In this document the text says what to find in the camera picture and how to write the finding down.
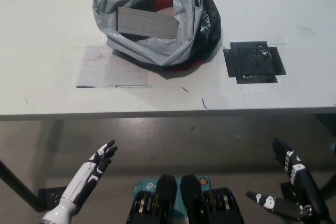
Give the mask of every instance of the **robotic hand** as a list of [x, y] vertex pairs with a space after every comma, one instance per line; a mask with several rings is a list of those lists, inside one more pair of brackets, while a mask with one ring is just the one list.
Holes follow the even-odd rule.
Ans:
[[90, 196], [101, 175], [111, 163], [111, 157], [117, 150], [115, 141], [98, 149], [87, 162], [77, 171], [70, 184], [64, 191], [59, 205], [43, 217], [43, 224], [70, 224], [84, 202]]
[[305, 223], [333, 223], [314, 179], [298, 155], [282, 140], [272, 142], [276, 160], [284, 167], [290, 183], [281, 184], [285, 199], [248, 191], [246, 196], [267, 210]]

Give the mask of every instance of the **concrete floor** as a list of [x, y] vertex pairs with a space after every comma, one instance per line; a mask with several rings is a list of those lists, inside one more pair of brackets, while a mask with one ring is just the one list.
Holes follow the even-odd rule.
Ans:
[[[336, 170], [335, 142], [312, 115], [137, 118], [0, 122], [0, 159], [34, 192], [69, 183], [81, 164], [108, 140], [119, 147], [112, 164], [73, 223], [122, 223], [132, 188], [161, 174], [205, 174], [213, 188], [229, 187], [245, 223], [290, 223], [245, 196], [247, 190], [281, 196], [287, 181], [271, 139], [286, 140], [322, 186]], [[0, 223], [37, 224], [35, 213], [0, 181]], [[336, 220], [336, 197], [328, 200]]]

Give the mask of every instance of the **white table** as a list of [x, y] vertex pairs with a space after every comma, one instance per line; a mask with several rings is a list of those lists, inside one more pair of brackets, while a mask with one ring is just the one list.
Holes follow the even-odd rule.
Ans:
[[[223, 48], [261, 40], [278, 47], [287, 72], [278, 83], [237, 84], [222, 49], [180, 78], [128, 62], [121, 69], [96, 26], [92, 0], [0, 0], [1, 120], [336, 112], [336, 0], [214, 1]], [[100, 74], [109, 75], [108, 85], [76, 88], [89, 61], [107, 68]], [[150, 87], [115, 87], [133, 84]]]

